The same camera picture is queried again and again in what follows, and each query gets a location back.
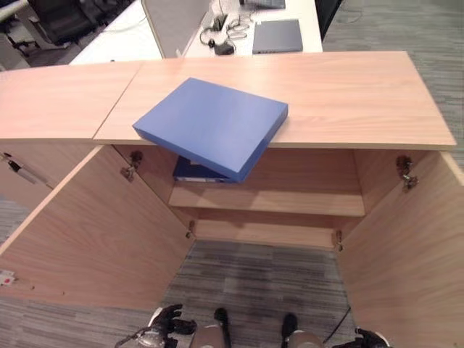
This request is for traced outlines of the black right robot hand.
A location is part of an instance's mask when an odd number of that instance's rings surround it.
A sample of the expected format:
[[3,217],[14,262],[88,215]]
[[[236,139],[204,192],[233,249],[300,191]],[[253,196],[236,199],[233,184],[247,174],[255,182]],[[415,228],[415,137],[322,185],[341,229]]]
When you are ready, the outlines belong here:
[[381,348],[390,347],[388,340],[375,331],[364,330],[362,328],[356,328],[355,333],[357,337],[350,342],[342,344],[341,347],[348,348]]

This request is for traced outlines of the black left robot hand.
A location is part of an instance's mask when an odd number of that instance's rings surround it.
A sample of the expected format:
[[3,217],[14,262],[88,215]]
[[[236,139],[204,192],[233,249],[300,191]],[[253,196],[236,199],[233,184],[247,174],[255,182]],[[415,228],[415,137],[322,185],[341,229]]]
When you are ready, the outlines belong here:
[[150,327],[165,338],[170,334],[192,335],[197,329],[197,324],[194,320],[180,319],[182,309],[182,304],[163,307],[150,323]]

